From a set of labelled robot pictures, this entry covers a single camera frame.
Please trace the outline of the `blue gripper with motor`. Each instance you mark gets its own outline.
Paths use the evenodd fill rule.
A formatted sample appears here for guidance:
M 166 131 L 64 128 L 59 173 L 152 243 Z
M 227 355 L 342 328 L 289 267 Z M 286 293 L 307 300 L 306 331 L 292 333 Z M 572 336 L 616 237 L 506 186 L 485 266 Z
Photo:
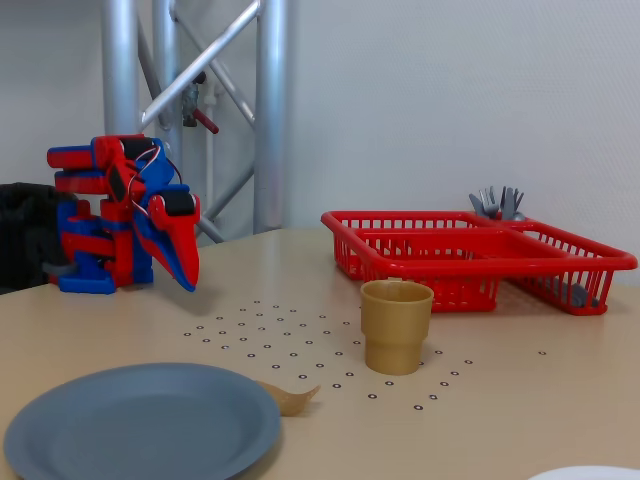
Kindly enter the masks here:
M 200 200 L 192 194 L 163 149 L 147 149 L 137 157 L 137 185 L 143 188 L 133 215 L 143 250 L 155 258 L 187 291 L 199 280 L 200 261 L 195 226 Z

